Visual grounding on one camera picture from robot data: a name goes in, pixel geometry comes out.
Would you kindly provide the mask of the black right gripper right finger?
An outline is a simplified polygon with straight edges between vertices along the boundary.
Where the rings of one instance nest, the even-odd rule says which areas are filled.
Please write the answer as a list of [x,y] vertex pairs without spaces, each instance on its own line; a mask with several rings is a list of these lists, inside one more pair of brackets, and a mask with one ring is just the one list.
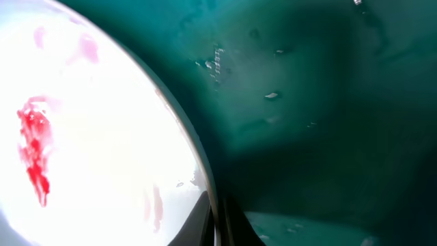
[[221,242],[224,246],[265,246],[233,197],[220,204]]

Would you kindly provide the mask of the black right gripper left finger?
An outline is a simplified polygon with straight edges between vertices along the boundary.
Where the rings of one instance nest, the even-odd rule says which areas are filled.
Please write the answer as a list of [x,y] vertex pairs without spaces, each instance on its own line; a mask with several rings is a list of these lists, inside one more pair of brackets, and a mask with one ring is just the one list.
[[168,246],[214,246],[214,217],[206,191]]

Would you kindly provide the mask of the light blue plate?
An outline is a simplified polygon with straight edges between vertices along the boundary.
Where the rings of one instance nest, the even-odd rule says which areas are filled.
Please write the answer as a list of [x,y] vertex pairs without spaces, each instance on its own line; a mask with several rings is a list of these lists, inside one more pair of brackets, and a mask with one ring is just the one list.
[[1,2],[1,244],[168,245],[206,191],[158,78],[56,1]]

